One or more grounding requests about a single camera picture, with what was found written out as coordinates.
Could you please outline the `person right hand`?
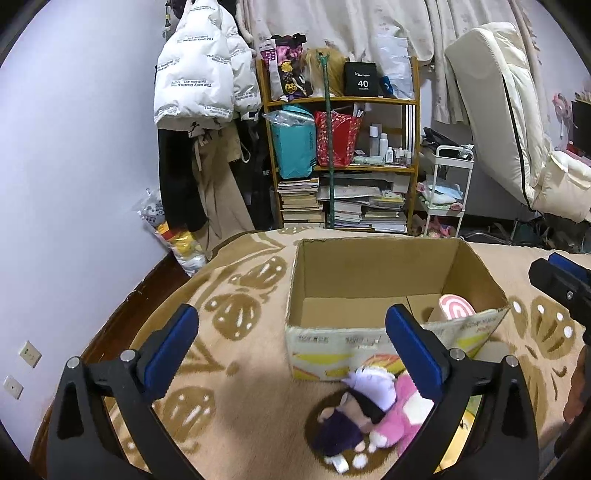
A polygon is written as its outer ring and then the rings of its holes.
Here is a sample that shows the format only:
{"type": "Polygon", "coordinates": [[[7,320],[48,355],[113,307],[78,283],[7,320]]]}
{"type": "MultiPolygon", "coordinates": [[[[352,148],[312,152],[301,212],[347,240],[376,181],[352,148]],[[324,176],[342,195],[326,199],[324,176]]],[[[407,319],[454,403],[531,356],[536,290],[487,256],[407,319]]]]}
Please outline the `person right hand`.
{"type": "Polygon", "coordinates": [[[586,357],[588,346],[581,349],[577,364],[571,376],[571,387],[567,402],[563,410],[563,417],[567,424],[571,424],[583,411],[585,402],[582,400],[583,391],[586,385],[586,357]]]}

